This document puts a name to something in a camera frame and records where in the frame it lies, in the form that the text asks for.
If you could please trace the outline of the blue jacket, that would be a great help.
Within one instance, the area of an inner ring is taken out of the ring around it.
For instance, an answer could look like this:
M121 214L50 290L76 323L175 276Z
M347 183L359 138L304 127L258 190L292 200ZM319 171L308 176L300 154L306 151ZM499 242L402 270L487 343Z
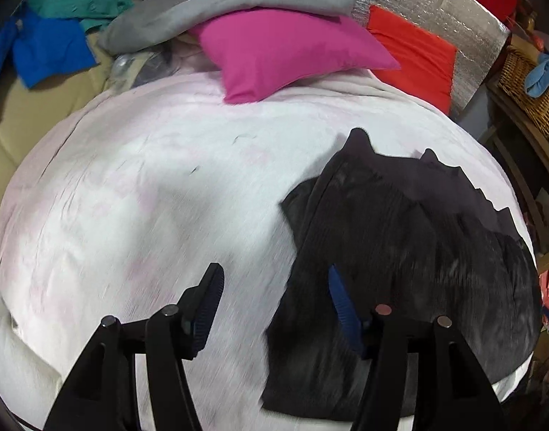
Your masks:
M78 20L43 18L27 5L0 30L0 74L7 59L13 61L28 89L51 76L77 73L97 64Z

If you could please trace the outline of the silver foil insulation panel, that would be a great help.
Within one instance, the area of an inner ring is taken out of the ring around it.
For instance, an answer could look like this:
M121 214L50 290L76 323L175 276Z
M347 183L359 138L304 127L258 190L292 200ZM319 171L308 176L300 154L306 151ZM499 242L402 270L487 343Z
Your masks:
M450 118L458 119L483 83L510 31L476 0L355 0L351 16L368 22L380 6L441 37L457 48Z

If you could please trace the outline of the beige sofa cushion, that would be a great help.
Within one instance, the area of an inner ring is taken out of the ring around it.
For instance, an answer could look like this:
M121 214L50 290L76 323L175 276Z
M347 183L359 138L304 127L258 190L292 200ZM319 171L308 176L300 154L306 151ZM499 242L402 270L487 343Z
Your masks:
M33 147L60 121L107 89L113 58L101 50L98 35L87 43L97 66L51 76L28 89L12 68L0 75L0 205L6 186Z

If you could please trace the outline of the orange-red square pillow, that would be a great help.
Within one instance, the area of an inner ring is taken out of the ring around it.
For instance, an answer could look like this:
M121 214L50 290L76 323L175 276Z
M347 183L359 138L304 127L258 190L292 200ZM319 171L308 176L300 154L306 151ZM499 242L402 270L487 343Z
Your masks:
M377 5L369 8L367 30L400 65L397 70L376 70L378 79L448 114L458 49Z

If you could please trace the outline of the grey folded garment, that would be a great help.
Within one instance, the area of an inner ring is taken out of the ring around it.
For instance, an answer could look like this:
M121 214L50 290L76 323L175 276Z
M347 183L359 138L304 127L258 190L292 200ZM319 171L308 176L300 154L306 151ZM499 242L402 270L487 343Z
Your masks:
M355 0L142 0L102 30L98 45L111 56L139 52L167 42L202 22L255 8L348 16Z

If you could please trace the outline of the light blue cloth in basket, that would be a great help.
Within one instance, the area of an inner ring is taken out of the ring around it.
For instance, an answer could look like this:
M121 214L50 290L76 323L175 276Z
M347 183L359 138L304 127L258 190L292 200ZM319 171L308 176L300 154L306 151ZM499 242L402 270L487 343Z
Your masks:
M526 76L524 89L528 96L538 98L549 88L549 52L542 52L538 64Z

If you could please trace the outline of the magenta pillow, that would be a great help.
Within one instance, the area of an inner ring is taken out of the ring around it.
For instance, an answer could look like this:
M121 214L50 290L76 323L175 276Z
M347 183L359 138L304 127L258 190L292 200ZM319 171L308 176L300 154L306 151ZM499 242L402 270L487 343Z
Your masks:
M208 20L190 33L220 69L228 104L258 102L310 77L400 68L367 29L345 16L255 9Z

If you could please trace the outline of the white pink bed blanket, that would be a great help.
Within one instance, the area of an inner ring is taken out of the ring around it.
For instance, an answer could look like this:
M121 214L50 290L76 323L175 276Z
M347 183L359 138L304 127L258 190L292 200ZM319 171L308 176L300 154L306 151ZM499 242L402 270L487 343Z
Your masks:
M294 258L278 205L317 175L352 129L375 150L432 150L527 229L506 174L466 131L367 71L298 82L228 105L215 72L103 93L55 126L0 207L0 394L42 426L108 314L128 322L176 302L217 262L225 292L187 365L207 430L323 430L262 411L263 333Z

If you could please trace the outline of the black quilted jacket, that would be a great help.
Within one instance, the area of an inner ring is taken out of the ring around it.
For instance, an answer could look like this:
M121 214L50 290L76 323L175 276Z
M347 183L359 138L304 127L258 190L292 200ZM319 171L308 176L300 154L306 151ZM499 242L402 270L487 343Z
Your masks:
M380 155L354 129L280 207L297 256L266 332L268 411L354 419L369 365L344 334L331 272L360 318L378 305L417 321L449 317L491 383L530 357L541 306L533 256L510 211L496 209L459 167L432 151Z

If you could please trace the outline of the wicker basket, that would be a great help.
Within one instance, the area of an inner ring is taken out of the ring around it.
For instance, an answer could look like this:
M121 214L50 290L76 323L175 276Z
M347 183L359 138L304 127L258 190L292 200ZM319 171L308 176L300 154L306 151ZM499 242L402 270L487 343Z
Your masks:
M514 100L529 120L549 139L549 73L547 63L536 63L514 46L506 49L499 87Z

